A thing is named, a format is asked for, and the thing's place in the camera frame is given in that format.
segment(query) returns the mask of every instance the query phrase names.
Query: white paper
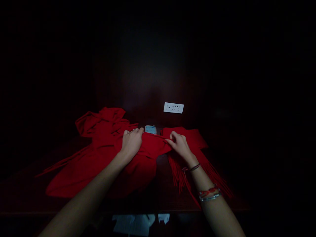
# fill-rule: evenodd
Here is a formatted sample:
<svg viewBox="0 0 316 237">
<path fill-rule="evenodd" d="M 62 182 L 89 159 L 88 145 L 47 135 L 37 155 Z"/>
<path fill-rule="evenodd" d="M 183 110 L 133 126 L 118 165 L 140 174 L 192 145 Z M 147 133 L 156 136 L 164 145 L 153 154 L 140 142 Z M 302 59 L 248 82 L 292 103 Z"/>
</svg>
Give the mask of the white paper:
<svg viewBox="0 0 316 237">
<path fill-rule="evenodd" d="M 117 220 L 113 231 L 123 234 L 148 236 L 149 227 L 155 222 L 155 215 L 113 215 Z"/>
<path fill-rule="evenodd" d="M 158 221 L 159 222 L 164 221 L 165 224 L 167 224 L 169 219 L 170 219 L 170 214 L 158 214 Z"/>
</svg>

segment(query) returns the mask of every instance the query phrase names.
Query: bracelet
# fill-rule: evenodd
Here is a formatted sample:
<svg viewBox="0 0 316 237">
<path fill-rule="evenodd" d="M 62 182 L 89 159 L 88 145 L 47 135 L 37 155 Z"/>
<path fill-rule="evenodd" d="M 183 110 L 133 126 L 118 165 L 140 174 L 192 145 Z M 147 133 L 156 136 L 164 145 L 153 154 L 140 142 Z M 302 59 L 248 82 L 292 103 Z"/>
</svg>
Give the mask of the bracelet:
<svg viewBox="0 0 316 237">
<path fill-rule="evenodd" d="M 199 163 L 198 165 L 194 166 L 193 168 L 190 169 L 190 171 L 192 172 L 193 170 L 196 170 L 197 168 L 199 168 L 201 166 L 201 164 Z"/>
<path fill-rule="evenodd" d="M 192 172 L 193 170 L 196 170 L 197 168 L 199 168 L 201 166 L 201 164 L 199 163 L 198 165 L 194 166 L 193 168 L 190 169 L 190 171 Z M 189 170 L 188 168 L 184 167 L 182 169 L 182 171 L 184 172 L 184 176 L 185 176 L 185 179 L 187 179 L 187 176 L 185 175 L 185 172 Z"/>
<path fill-rule="evenodd" d="M 200 200 L 201 200 L 201 202 L 205 202 L 205 201 L 209 201 L 209 200 L 214 200 L 214 199 L 218 198 L 218 197 L 221 196 L 221 195 L 222 195 L 221 193 L 218 193 L 218 194 L 214 194 L 214 195 L 211 196 L 211 197 L 205 197 L 205 198 L 203 198 L 203 197 L 200 196 Z"/>
<path fill-rule="evenodd" d="M 217 187 L 217 184 L 216 184 L 216 183 L 215 183 L 214 185 L 215 185 L 215 187 L 210 188 L 210 189 L 207 190 L 207 191 L 199 191 L 198 194 L 199 194 L 201 197 L 205 197 L 205 196 L 209 195 L 210 193 L 215 192 L 216 190 L 221 191 L 220 188 Z"/>
</svg>

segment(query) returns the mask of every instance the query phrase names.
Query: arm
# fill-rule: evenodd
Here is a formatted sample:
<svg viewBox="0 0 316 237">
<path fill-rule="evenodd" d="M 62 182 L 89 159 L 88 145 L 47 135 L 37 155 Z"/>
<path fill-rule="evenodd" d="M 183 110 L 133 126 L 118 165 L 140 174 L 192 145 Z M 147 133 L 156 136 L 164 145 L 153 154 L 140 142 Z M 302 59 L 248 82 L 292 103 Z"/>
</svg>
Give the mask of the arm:
<svg viewBox="0 0 316 237">
<path fill-rule="evenodd" d="M 122 150 L 111 163 L 83 188 L 51 220 L 39 236 L 80 236 L 105 197 L 110 186 L 133 159 L 142 143 L 144 129 L 125 131 Z"/>
<path fill-rule="evenodd" d="M 172 131 L 170 139 L 174 139 L 175 142 L 167 139 L 168 143 L 186 161 L 189 169 L 198 165 L 198 160 L 191 152 L 185 136 Z M 201 166 L 192 171 L 191 174 L 198 191 L 206 191 L 215 186 Z M 201 206 L 216 236 L 245 236 L 234 213 L 222 196 L 214 200 L 201 202 Z"/>
</svg>

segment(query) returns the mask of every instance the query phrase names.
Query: electrical socket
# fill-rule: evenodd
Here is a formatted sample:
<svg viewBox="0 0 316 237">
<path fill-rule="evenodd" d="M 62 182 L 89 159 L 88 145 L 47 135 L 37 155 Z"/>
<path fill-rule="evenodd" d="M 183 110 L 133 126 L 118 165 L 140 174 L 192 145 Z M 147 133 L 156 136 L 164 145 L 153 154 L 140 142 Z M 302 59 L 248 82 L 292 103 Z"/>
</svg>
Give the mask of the electrical socket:
<svg viewBox="0 0 316 237">
<path fill-rule="evenodd" d="M 164 112 L 182 114 L 183 104 L 165 102 Z"/>
</svg>

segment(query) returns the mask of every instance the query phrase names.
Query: hand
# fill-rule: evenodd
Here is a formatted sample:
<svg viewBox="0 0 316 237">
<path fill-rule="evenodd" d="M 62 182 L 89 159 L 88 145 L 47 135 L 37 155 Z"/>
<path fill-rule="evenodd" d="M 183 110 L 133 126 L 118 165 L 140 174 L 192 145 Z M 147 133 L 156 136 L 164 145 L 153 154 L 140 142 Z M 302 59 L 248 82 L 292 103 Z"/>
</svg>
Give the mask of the hand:
<svg viewBox="0 0 316 237">
<path fill-rule="evenodd" d="M 144 133 L 144 129 L 138 128 L 133 131 L 124 131 L 122 149 L 119 152 L 122 156 L 123 162 L 127 165 L 137 154 L 139 148 L 142 144 L 142 135 Z"/>
<path fill-rule="evenodd" d="M 187 162 L 188 168 L 192 168 L 198 164 L 198 160 L 191 152 L 185 136 L 172 131 L 170 134 L 170 139 L 175 140 L 175 142 L 169 139 L 166 139 L 166 141 Z"/>
</svg>

